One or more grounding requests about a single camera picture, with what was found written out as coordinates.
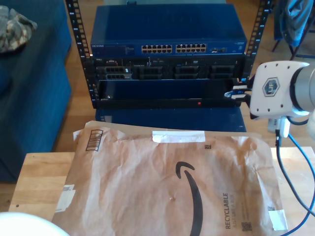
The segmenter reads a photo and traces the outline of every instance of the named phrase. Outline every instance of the wooden table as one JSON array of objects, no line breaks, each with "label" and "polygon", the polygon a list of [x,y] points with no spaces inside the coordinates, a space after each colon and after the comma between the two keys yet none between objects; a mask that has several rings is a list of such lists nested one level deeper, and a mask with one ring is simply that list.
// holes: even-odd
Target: wooden table
[{"label": "wooden table", "polygon": [[[315,166],[312,148],[304,147],[303,149]],[[272,148],[272,154],[287,224],[289,229],[292,229],[301,222],[306,211],[296,201],[281,173],[274,148]],[[295,147],[283,147],[281,155],[297,192],[305,203],[310,205],[314,180],[309,166]],[[9,211],[30,213],[51,221],[73,157],[73,152],[27,154]],[[314,233],[315,218],[310,216],[295,235],[314,235]]]}]

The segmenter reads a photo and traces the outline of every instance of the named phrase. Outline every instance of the cable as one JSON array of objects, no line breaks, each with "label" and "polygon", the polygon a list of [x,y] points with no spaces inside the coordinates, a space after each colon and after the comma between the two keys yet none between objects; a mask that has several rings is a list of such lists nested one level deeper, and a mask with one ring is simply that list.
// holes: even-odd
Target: cable
[{"label": "cable", "polygon": [[279,130],[276,130],[276,133],[277,133],[277,131],[278,131],[278,136],[277,136],[277,140],[276,140],[276,149],[277,149],[277,159],[278,159],[278,163],[279,163],[280,169],[281,169],[281,171],[282,171],[282,173],[283,173],[283,175],[284,175],[284,177],[285,177],[287,183],[289,184],[289,186],[290,186],[290,188],[291,188],[291,190],[292,190],[292,192],[293,192],[295,198],[297,199],[297,201],[301,204],[301,206],[302,206],[305,210],[307,210],[312,216],[315,217],[315,213],[314,213],[312,210],[310,210],[310,209],[305,205],[305,203],[301,200],[301,198],[300,198],[299,195],[297,194],[297,192],[296,192],[296,190],[295,190],[295,188],[294,188],[294,186],[293,186],[293,184],[292,184],[292,182],[291,182],[289,176],[287,175],[287,173],[286,173],[286,171],[285,171],[285,169],[284,169],[284,166],[283,166],[283,164],[282,164],[281,157],[280,157],[280,143],[281,143],[281,137],[280,137],[280,135],[279,135]]},{"label": "cable", "polygon": [[[297,194],[289,176],[287,175],[285,169],[284,169],[284,166],[282,164],[282,161],[281,161],[281,156],[280,156],[280,146],[281,146],[281,136],[280,136],[280,131],[279,130],[276,130],[276,136],[277,136],[277,139],[276,139],[276,151],[277,151],[277,159],[278,159],[278,163],[279,163],[279,166],[280,166],[280,169],[287,181],[287,183],[289,184],[295,198],[297,199],[297,201],[301,204],[301,206],[308,211],[307,215],[304,217],[303,221],[297,226],[295,227],[294,229],[292,229],[291,231],[283,234],[282,236],[287,236],[291,233],[293,233],[294,231],[298,230],[305,222],[306,220],[308,219],[309,215],[313,215],[315,216],[315,213],[311,210],[313,208],[313,205],[314,205],[314,202],[315,202],[315,192],[314,192],[314,195],[313,195],[313,199],[312,199],[312,203],[311,203],[311,206],[309,209],[305,204],[304,202],[301,200],[301,198],[299,197],[299,195]],[[298,149],[302,152],[303,156],[305,157],[307,163],[309,164],[310,168],[311,168],[311,171],[312,171],[312,174],[313,174],[313,177],[314,177],[314,180],[315,180],[315,172],[314,172],[314,169],[312,167],[312,164],[310,162],[310,160],[308,159],[307,155],[303,152],[303,150],[301,149],[301,147],[298,145],[298,143],[294,140],[294,138],[289,135],[290,139],[293,141],[293,143],[298,147]]]},{"label": "cable", "polygon": [[307,120],[298,122],[298,121],[292,120],[291,117],[286,117],[286,118],[288,121],[290,121],[291,124],[294,124],[294,125],[304,125],[304,124],[307,124],[307,122],[309,121],[309,119],[307,119]]},{"label": "cable", "polygon": [[[307,157],[307,155],[305,154],[305,152],[302,150],[302,148],[300,147],[300,145],[296,142],[296,140],[293,138],[293,136],[291,134],[289,134],[289,138],[291,139],[291,141],[296,145],[296,147],[300,150],[300,152],[303,154],[305,160],[307,161],[311,171],[312,171],[312,174],[313,174],[313,178],[314,178],[314,182],[315,182],[315,171],[314,171],[314,168],[312,166],[312,163],[310,162],[309,158]],[[314,203],[315,203],[315,189],[314,189],[314,194],[313,194],[313,199],[312,199],[312,202],[311,202],[311,205],[310,205],[310,209],[313,209],[313,206],[314,206]],[[305,222],[307,221],[307,219],[309,218],[310,216],[310,212],[307,212],[306,216],[304,217],[304,219],[302,220],[302,222],[296,226],[294,229],[290,230],[289,232],[281,235],[281,236],[287,236],[287,235],[290,235],[291,233],[297,231],[299,228],[301,228],[302,225],[305,224]]]}]

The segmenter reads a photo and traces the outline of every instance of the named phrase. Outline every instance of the white tape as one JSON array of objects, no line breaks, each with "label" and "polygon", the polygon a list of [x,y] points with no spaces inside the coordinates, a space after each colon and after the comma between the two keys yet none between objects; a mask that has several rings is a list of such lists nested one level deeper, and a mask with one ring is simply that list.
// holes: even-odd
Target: white tape
[{"label": "white tape", "polygon": [[268,212],[274,230],[287,230],[284,210],[270,210]]},{"label": "white tape", "polygon": [[73,187],[74,187],[74,184],[65,185],[63,187],[63,191],[59,198],[55,212],[65,211],[70,206],[72,199],[74,197],[74,194],[75,194],[75,190],[73,190]]},{"label": "white tape", "polygon": [[206,141],[205,131],[152,131],[156,143],[202,143]]}]

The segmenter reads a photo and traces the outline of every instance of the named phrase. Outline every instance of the blue box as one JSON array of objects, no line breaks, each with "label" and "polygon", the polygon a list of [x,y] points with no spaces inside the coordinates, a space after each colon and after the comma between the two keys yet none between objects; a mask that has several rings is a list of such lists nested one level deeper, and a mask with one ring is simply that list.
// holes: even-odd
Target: blue box
[{"label": "blue box", "polygon": [[98,6],[94,58],[243,54],[247,39],[232,4]]}]

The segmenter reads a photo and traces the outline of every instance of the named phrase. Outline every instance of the amazon padded mailer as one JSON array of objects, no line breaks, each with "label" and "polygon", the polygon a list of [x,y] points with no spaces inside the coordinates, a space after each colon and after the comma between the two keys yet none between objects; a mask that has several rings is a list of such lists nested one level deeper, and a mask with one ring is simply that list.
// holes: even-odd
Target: amazon padded mailer
[{"label": "amazon padded mailer", "polygon": [[76,190],[53,223],[71,236],[273,236],[282,210],[269,146],[206,136],[156,143],[106,127],[81,131],[66,179]]}]

